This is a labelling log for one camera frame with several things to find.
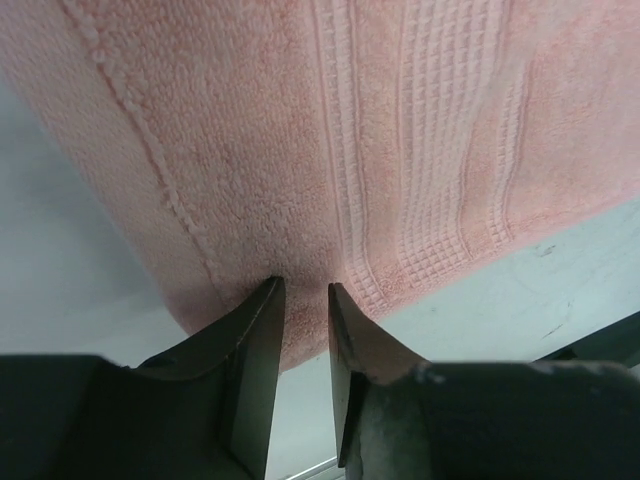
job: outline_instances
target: black metal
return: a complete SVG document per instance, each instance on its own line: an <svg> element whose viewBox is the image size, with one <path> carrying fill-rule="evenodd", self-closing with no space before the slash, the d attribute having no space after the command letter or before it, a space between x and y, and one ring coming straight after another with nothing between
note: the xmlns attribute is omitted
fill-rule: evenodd
<svg viewBox="0 0 640 480"><path fill-rule="evenodd" d="M0 478L264 478L284 308L269 279L137 369L0 357Z"/></svg>
<svg viewBox="0 0 640 480"><path fill-rule="evenodd" d="M640 383L601 362L431 364L329 287L347 479L640 478Z"/></svg>

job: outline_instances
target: scratch mark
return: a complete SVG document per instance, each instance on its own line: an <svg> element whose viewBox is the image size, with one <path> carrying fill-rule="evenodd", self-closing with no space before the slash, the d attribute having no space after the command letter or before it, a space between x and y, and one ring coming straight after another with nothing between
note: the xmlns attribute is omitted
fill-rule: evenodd
<svg viewBox="0 0 640 480"><path fill-rule="evenodd" d="M564 318L564 323L568 323L571 320L572 315L573 315L573 299L567 302L567 315Z"/></svg>
<svg viewBox="0 0 640 480"><path fill-rule="evenodd" d="M542 258L542 257L546 257L547 255L551 255L555 250L555 248L556 248L555 245L551 245L550 247L545 248L544 251L540 255L538 255L538 257Z"/></svg>
<svg viewBox="0 0 640 480"><path fill-rule="evenodd" d="M562 327L564 325L564 323L561 323L560 325L558 325L556 328L554 328L553 330L551 330L549 333L547 333L545 336L543 336L541 338L541 340L544 340L545 338L547 338L549 335L557 332L558 330L560 330L560 327Z"/></svg>

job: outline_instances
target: gray surface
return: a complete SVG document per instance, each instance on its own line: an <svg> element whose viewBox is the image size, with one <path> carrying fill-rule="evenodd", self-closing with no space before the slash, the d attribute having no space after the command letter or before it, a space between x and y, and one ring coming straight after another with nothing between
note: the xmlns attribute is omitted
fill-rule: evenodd
<svg viewBox="0 0 640 480"><path fill-rule="evenodd" d="M0 352L137 364L184 338L65 157L0 86ZM476 272L383 326L432 360L530 360L640 310L640 201ZM283 374L267 476L335 455L327 354Z"/></svg>

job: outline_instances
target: towel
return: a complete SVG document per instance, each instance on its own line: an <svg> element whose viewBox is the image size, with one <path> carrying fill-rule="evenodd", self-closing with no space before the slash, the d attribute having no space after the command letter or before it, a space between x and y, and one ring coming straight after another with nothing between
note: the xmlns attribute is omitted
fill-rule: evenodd
<svg viewBox="0 0 640 480"><path fill-rule="evenodd" d="M379 320L640 191L635 0L0 9L4 78L187 332L285 277L283 369L329 282Z"/></svg>

